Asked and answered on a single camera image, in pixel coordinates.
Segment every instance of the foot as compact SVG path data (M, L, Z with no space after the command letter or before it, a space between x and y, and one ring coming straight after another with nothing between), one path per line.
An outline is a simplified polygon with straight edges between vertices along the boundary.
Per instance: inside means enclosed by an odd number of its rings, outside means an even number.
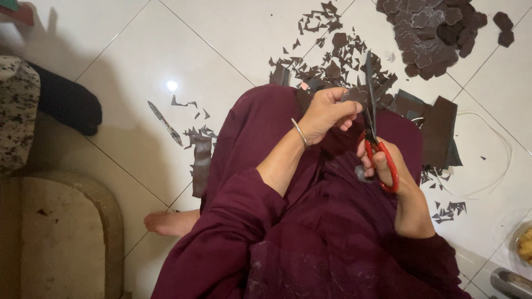
M161 236L179 236L188 234L196 221L200 218L200 211L187 212L154 212L144 217L144 225L148 231Z

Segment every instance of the maroon clothing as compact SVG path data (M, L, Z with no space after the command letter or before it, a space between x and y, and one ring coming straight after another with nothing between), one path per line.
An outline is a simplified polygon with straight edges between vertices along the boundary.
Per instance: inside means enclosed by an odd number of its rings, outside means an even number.
M440 236L399 237L396 197L355 166L361 118L306 151L285 198L255 169L299 120L296 90L266 85L229 112L214 151L202 214L168 255L152 298L471 298ZM377 114L419 183L422 140L401 116Z

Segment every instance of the scissors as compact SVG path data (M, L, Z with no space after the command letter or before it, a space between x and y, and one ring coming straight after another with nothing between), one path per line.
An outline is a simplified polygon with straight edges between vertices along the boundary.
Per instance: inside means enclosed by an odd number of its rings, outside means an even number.
M376 99L373 95L373 69L371 68L371 51L368 51L368 57L366 58L366 84L369 87L369 94L371 100L368 101L368 107L364 110L364 124L365 131L360 135L358 144L364 139L364 144L366 147L366 152L368 153L368 158L371 161L371 167L375 169L375 164L373 163L373 151L383 152L386 155L386 162L388 168L392 174L393 185L388 187L382 181L380 182L381 187L384 191L389 193L395 193L399 189L399 174L397 173L397 167L395 166L394 160L390 155L390 152L384 145L384 143L377 140L377 131L375 127L375 114L376 114Z

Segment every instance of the white wire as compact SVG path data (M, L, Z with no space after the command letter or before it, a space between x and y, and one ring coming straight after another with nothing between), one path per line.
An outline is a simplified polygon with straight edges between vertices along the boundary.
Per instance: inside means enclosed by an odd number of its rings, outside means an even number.
M463 112L459 112L459 113L457 113L456 115L463 115L463 114L474 114L474 115L479 116L480 118L482 118L482 120L484 120L484 122L485 122L485 123L491 128L491 130L493 130L493 132L495 132L495 133L496 133L496 134L497 134L497 135L498 135L498 136L499 136L504 142L506 142L506 143L508 144L508 147L510 148L510 156L509 156L509 158L508 158L508 167L506 167L506 170L505 170L505 171L504 171L504 172L503 172L503 173L502 173L502 174L501 174L501 175L500 175L500 176L499 176L499 177L498 177L493 183L491 183L491 184L489 184L488 186L486 186L486 187L484 187L484 188L478 190L478 191L480 191L480 190L486 189L487 187L492 186L492 185L494 184L493 189L492 189L490 192L488 192L487 194L485 194L485 195L483 195L483 196L481 196L481 197L468 197L468 196L465 196L465 195L460 195L460 194L456 194L456 193L454 193L454 192L451 192L451 191L450 191L450 190L449 190L449 189L443 184L442 180L440 180L440 177L437 175L438 172L437 172L436 168L434 167L434 171L436 172L436 178L438 179L440 185L442 185L443 188L444 188L447 192L451 193L452 195L455 195L455 196L461 197L461 198L466 198L466 199L468 199L468 200L480 200L480 199L482 199L482 198L484 198L484 197L490 195L491 193L493 193L493 191L495 191L495 190L497 189L497 187L498 187L498 186L502 183L502 181L504 180L504 177L505 177L506 174L508 173L508 170L510 170L510 166L511 166L511 164L512 164L512 159L513 159L513 145L512 145L512 143L511 143L511 141L509 141L509 140L508 140L506 137L504 137L501 133L499 133L497 130L495 130L495 128L493 128L493 127L492 127L492 126L486 121L486 119L485 119L482 115L478 114L477 112L472 112L472 111L463 111Z

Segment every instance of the silver bangle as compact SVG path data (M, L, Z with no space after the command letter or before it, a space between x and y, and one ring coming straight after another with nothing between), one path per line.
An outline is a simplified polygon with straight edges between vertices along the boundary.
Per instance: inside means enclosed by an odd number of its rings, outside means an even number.
M300 133L301 139L303 140L303 143L305 144L305 149L309 148L309 143L306 141L305 135L303 135L303 132L301 132L301 129L297 125L297 122L293 118L291 118L291 120L296 130Z

